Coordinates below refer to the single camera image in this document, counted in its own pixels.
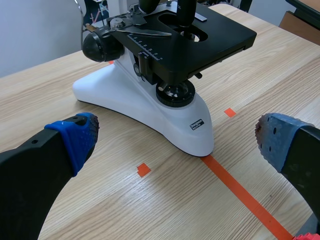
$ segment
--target black microscope stage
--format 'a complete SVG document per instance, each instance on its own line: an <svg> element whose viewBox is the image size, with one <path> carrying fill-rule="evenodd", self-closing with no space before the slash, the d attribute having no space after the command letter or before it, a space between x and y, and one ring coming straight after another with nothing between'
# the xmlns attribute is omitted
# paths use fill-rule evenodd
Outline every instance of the black microscope stage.
<svg viewBox="0 0 320 240"><path fill-rule="evenodd" d="M200 71L250 48L257 36L251 29L197 4L196 12L207 18L194 19L188 31L195 34L195 42L182 36L176 15L162 11L144 17L146 24L140 29L171 33L170 37L145 36L124 32L111 34L137 58L140 52L148 56L153 73L170 85L191 78Z"/></svg>

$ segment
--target orange tape marker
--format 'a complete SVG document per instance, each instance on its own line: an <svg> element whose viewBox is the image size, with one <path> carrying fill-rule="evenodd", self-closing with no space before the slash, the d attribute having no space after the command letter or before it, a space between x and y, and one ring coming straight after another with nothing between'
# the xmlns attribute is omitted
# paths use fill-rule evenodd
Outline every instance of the orange tape marker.
<svg viewBox="0 0 320 240"><path fill-rule="evenodd" d="M151 169L145 164L142 163L140 166L137 167L138 168L138 174L140 177L144 177L145 175L147 175L148 173L151 172Z"/></svg>
<svg viewBox="0 0 320 240"><path fill-rule="evenodd" d="M231 108L228 108L227 110L225 110L224 113L227 114L230 118L236 115L236 112L233 111Z"/></svg>
<svg viewBox="0 0 320 240"><path fill-rule="evenodd" d="M277 239L294 238L214 157L209 155L201 160Z"/></svg>

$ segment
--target white microscope base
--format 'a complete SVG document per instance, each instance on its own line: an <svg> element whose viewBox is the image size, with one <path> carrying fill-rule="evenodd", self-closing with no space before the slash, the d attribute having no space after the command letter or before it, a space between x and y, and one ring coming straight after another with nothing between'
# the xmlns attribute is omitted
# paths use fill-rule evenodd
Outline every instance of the white microscope base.
<svg viewBox="0 0 320 240"><path fill-rule="evenodd" d="M111 109L149 126L190 155L204 157L213 151L210 112L197 93L185 107L168 107L156 98L156 85L133 81L115 64L79 79L73 84L73 92L79 101Z"/></svg>

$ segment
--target microscope label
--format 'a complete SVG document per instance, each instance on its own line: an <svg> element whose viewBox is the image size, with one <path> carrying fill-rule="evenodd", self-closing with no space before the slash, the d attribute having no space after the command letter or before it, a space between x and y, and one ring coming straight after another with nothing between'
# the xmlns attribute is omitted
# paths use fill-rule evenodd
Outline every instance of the microscope label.
<svg viewBox="0 0 320 240"><path fill-rule="evenodd" d="M192 130L196 130L197 128L201 127L203 124L205 124L205 122L204 122L202 119L199 119L198 121L192 123L192 124L190 125L190 128L191 128Z"/></svg>

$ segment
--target wood grain surface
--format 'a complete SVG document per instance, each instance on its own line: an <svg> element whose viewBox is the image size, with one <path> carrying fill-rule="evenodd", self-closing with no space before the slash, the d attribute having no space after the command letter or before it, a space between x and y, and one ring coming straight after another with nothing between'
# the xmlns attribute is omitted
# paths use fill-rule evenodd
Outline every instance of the wood grain surface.
<svg viewBox="0 0 320 240"><path fill-rule="evenodd" d="M311 210L260 155L254 130L270 112L320 127L320 47L229 5L212 9L258 33L252 48L191 79L211 113L213 156L295 234ZM73 82L104 65L77 52L0 79L1 151L76 113L100 122L92 157L56 199L39 239L274 239L199 158L133 119L76 100ZM151 169L143 178L142 163Z"/></svg>

